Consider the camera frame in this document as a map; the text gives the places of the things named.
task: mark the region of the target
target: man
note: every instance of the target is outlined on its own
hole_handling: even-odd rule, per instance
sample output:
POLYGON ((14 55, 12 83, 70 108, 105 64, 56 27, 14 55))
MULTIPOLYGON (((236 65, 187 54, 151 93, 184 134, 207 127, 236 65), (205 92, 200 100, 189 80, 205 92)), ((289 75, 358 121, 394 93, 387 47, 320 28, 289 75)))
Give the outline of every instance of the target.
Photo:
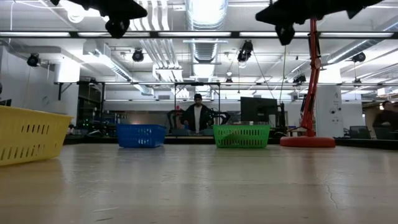
POLYGON ((188 125, 191 131, 194 131, 198 134, 200 131, 206 129, 209 124, 211 124, 211 120, 208 116, 210 109, 201 103, 201 94, 195 94, 193 99, 195 100, 195 104, 188 107, 188 109, 182 115, 181 121, 183 121, 185 125, 188 125))
POLYGON ((382 105, 384 110, 376 116, 373 126, 389 125, 393 130, 398 130, 398 113, 394 111, 394 105, 388 100, 384 101, 382 105))

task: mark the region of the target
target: scratch on surface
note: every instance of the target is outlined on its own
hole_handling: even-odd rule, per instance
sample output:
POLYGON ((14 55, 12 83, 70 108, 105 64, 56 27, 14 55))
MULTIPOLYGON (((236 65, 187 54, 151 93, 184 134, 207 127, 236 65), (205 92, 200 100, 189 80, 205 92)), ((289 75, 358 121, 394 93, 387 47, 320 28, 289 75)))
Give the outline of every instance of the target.
POLYGON ((113 219, 113 217, 102 218, 102 219, 100 219, 100 220, 95 220, 95 222, 106 221, 106 220, 111 220, 111 219, 113 219))
POLYGON ((98 209, 98 210, 94 210, 93 212, 105 212, 105 211, 109 211, 109 210, 115 210, 118 209, 119 207, 115 207, 115 208, 104 208, 104 209, 98 209))
POLYGON ((339 209, 338 206, 337 206, 337 203, 336 203, 335 199, 333 199, 333 194, 332 194, 332 192, 330 191, 330 186, 327 185, 327 184, 325 184, 325 185, 326 185, 326 187, 328 188, 330 200, 335 204, 336 209, 339 209))

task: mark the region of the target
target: ceiling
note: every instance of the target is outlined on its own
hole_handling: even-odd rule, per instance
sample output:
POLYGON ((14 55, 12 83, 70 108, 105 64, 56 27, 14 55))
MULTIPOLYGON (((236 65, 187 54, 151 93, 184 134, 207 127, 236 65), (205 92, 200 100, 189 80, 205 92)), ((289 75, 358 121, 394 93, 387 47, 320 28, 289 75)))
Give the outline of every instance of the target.
MULTIPOLYGON (((80 23, 71 23, 68 13, 63 8, 54 8, 49 1, 0 1, 0 30, 105 30, 105 21, 100 17, 85 17, 80 23)), ((186 30, 185 4, 183 0, 169 0, 168 22, 171 30, 186 30)), ((224 30, 274 30, 274 27, 255 21, 254 15, 262 10, 267 1, 257 0, 229 0, 224 30)), ((323 31, 372 31, 388 20, 397 16, 398 0, 383 1, 374 7, 360 12, 349 20, 345 12, 326 16, 318 22, 318 29, 323 31)), ((152 11, 149 6, 148 19, 151 22, 152 11)), ((295 26, 296 31, 309 31, 309 21, 302 26, 295 26)), ((103 65, 90 61, 82 54, 85 40, 65 39, 14 39, 18 44, 27 46, 57 46, 90 66, 84 66, 81 75, 96 77, 99 80, 114 81, 115 74, 103 65)), ((323 57, 335 53, 355 40, 323 39, 320 48, 323 57)), ((112 49, 112 57, 118 61, 134 79, 142 82, 156 82, 152 73, 153 62, 144 54, 143 62, 134 63, 132 53, 135 48, 143 48, 137 39, 99 39, 99 43, 107 43, 112 49)), ((224 82, 227 72, 232 72, 234 82, 281 82, 283 74, 292 78, 290 72, 309 59, 308 41, 293 40, 283 47, 277 39, 254 39, 254 55, 249 59, 245 68, 239 68, 236 63, 236 52, 241 48, 244 39, 228 39, 228 43, 220 44, 212 81, 224 82)), ((182 39, 173 40, 173 47, 179 64, 182 66, 184 79, 194 76, 192 72, 192 58, 190 47, 182 39)), ((344 82, 352 82, 361 75, 371 74, 388 66, 398 63, 398 40, 385 40, 364 51, 367 59, 357 64, 353 69, 352 62, 341 62, 338 67, 344 82)), ((398 72, 391 70, 380 76, 374 76, 366 82, 383 82, 398 78, 398 72)))

